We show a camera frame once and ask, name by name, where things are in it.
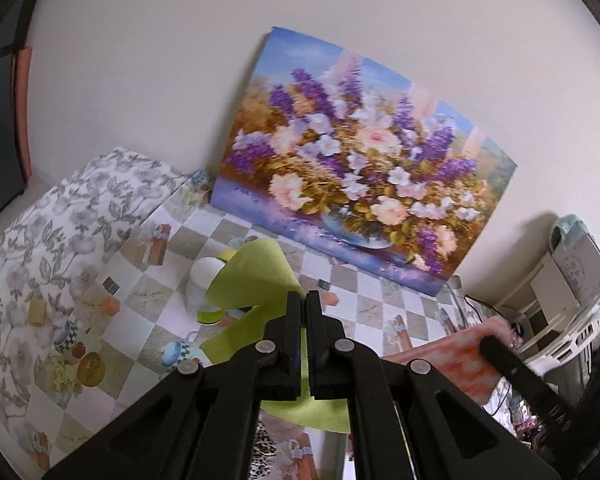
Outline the leopard print scrunchie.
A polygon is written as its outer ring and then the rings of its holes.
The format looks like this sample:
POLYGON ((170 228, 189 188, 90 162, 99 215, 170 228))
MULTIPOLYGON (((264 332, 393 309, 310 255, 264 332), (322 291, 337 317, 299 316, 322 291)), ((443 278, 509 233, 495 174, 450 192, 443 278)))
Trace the leopard print scrunchie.
POLYGON ((268 434, 262 420, 258 420, 249 465, 249 479, 259 480, 268 476, 275 455, 275 442, 268 434))

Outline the checkered printed tablecloth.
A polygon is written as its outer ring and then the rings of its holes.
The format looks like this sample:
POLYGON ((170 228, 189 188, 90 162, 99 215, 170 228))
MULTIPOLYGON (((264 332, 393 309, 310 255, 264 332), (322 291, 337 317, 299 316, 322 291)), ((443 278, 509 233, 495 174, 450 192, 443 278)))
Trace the checkered printed tablecloth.
MULTIPOLYGON (((137 261, 134 244, 126 243, 101 269, 79 270, 76 305, 56 330, 50 353, 34 364, 29 416, 43 467, 76 450, 163 378, 169 351, 195 350, 240 318, 233 310, 215 324, 199 323, 196 307, 204 295, 190 284, 189 269, 201 258, 265 237, 265 230, 193 205, 185 190, 160 206, 150 222, 169 232, 163 263, 137 261)), ((294 240, 280 238, 278 246, 300 285, 320 293, 326 313, 382 356, 483 319, 477 306, 463 300, 459 284, 428 298, 294 240)))

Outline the lime green cloth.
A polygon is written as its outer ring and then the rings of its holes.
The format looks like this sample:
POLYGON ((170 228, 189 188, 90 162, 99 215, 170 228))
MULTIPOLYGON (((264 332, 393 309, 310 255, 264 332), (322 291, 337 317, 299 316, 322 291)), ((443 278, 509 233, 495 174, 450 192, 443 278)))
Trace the lime green cloth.
MULTIPOLYGON (((207 360, 227 362, 239 349, 259 341, 265 324, 286 313, 290 292, 306 296, 275 240, 257 238, 238 249, 211 280, 204 299, 221 311, 245 307, 250 311, 200 345, 207 360)), ((338 434, 350 431, 347 402, 314 399, 306 366, 301 372, 301 396, 293 401, 265 401, 262 410, 298 426, 338 434)))

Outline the pink white knitted cloth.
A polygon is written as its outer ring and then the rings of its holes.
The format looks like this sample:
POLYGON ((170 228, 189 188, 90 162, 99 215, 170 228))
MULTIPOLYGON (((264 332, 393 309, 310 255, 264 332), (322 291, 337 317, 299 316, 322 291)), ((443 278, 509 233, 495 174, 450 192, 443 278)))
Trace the pink white knitted cloth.
POLYGON ((489 402, 493 390, 502 377, 479 352, 479 342, 486 336, 495 336, 509 349, 513 349, 517 341, 517 334, 512 330, 509 322, 494 316, 467 330, 384 356, 384 360, 406 365, 414 359, 423 359, 448 378, 468 398, 479 405, 484 405, 489 402))

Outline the white pill bottle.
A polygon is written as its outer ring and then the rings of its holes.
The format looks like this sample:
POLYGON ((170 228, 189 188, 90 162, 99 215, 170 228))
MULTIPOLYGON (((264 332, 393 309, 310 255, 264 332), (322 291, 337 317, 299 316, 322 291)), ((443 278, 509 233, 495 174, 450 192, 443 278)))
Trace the white pill bottle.
POLYGON ((216 257, 196 260, 188 271, 186 283, 186 307, 195 315, 199 324, 213 325, 223 317, 223 310, 213 307, 206 299, 212 282, 224 268, 225 262, 216 257))

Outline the yellow green sponge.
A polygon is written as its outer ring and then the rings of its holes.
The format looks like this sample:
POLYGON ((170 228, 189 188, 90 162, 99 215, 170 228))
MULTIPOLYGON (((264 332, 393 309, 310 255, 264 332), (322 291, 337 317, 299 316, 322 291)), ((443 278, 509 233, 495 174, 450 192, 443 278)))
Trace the yellow green sponge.
POLYGON ((227 264, 230 260, 232 260, 237 254, 237 249, 233 247, 223 248, 216 258, 218 258, 222 263, 227 264))

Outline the pink edged dark panel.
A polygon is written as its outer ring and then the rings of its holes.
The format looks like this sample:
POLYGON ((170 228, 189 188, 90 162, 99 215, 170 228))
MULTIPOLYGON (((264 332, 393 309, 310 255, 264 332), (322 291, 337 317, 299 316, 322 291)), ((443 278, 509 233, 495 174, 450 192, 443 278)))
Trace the pink edged dark panel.
POLYGON ((0 49, 0 213, 28 186, 31 177, 27 133, 23 127, 22 63, 14 46, 0 49))

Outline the white plastic shelf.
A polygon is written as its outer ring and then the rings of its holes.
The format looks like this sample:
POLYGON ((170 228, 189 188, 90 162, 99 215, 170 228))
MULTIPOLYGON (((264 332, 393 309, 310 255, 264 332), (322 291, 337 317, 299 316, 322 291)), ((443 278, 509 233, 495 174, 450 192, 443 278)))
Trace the white plastic shelf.
POLYGON ((600 336, 600 248, 584 221, 559 218, 547 252, 494 309, 522 329, 518 356, 540 376, 590 354, 600 336))

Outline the floral canvas painting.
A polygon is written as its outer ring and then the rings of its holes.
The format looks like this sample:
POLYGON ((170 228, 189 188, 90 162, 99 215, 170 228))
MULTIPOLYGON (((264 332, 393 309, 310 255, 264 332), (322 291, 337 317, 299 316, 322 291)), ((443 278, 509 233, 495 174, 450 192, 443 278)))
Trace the floral canvas painting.
POLYGON ((275 27, 238 105, 211 201, 434 296, 516 168, 469 119, 413 81, 275 27))

